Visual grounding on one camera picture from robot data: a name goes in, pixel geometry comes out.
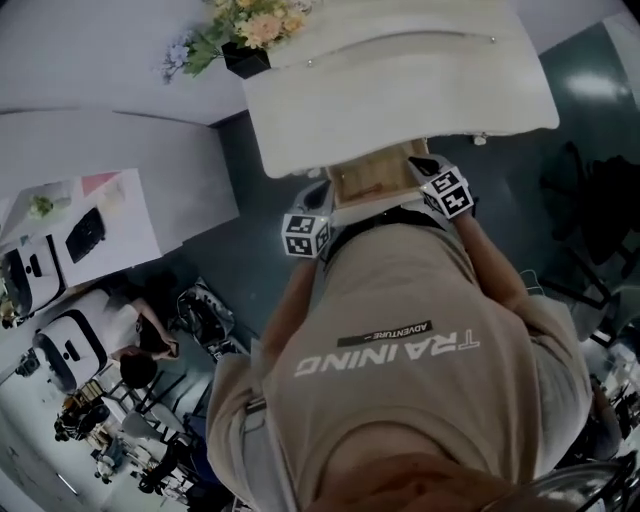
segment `white robot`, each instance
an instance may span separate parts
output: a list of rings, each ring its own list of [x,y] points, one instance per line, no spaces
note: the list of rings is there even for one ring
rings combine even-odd
[[[472,208],[469,183],[446,158],[438,155],[409,157],[425,203],[447,220]],[[296,196],[284,215],[282,243],[289,256],[316,258],[331,239],[334,189],[330,181],[314,183]]]

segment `green object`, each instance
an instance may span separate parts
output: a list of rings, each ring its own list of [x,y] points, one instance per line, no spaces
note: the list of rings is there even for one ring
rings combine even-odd
[[[33,196],[31,198],[31,206],[29,208],[29,215],[36,219],[42,219],[47,216],[53,210],[53,203],[48,197],[45,196]]]

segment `flower pot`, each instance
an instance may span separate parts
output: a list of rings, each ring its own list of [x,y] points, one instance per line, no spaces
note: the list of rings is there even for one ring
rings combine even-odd
[[[222,53],[227,69],[240,78],[251,78],[253,75],[271,69],[269,57],[264,50],[226,43],[222,45]]]

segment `black device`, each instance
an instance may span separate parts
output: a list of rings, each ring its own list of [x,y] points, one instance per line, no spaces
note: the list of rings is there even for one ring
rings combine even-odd
[[[97,208],[89,210],[78,222],[65,242],[71,261],[78,263],[105,239],[106,229]]]

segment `black hair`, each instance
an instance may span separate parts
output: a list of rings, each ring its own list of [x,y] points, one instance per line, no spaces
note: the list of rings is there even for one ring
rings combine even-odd
[[[153,381],[158,371],[158,363],[151,356],[137,354],[120,358],[120,375],[124,383],[133,389],[141,389]]]

